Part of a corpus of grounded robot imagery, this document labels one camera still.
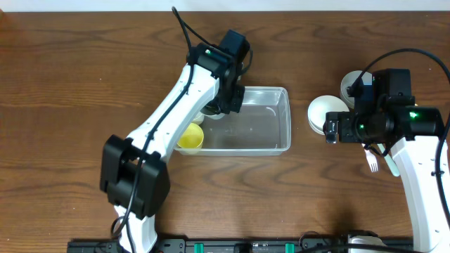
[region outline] wood grain surface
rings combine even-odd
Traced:
[[[308,104],[339,96],[340,81],[397,48],[450,64],[448,13],[182,13],[219,43],[247,36],[255,56],[246,86],[288,90],[292,146],[277,157],[184,157],[169,163],[172,189],[157,231],[190,238],[297,238],[365,229],[412,235],[400,178],[360,145],[327,145]],[[116,217],[99,190],[101,152],[156,109],[185,63],[171,13],[5,13],[0,23],[0,252],[65,252],[72,238],[107,238]],[[431,60],[407,67],[419,105],[446,119],[450,86]]]

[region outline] yellow bowl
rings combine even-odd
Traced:
[[[204,137],[202,128],[190,123],[177,144],[180,148],[201,149]]]

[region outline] green tape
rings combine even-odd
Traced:
[[[194,253],[203,253],[203,244],[202,243],[195,243],[194,244]]]
[[[295,244],[286,243],[286,253],[295,253]]]

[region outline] green light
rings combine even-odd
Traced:
[[[417,116],[419,116],[417,113],[415,113],[415,112],[409,112],[409,116],[411,117],[411,118],[415,118],[415,117],[417,117]]]

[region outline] white plastic fork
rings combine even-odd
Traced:
[[[365,148],[364,152],[366,152],[366,159],[368,166],[371,168],[371,172],[377,172],[378,171],[377,157],[374,154],[372,154],[369,150],[366,150]]]

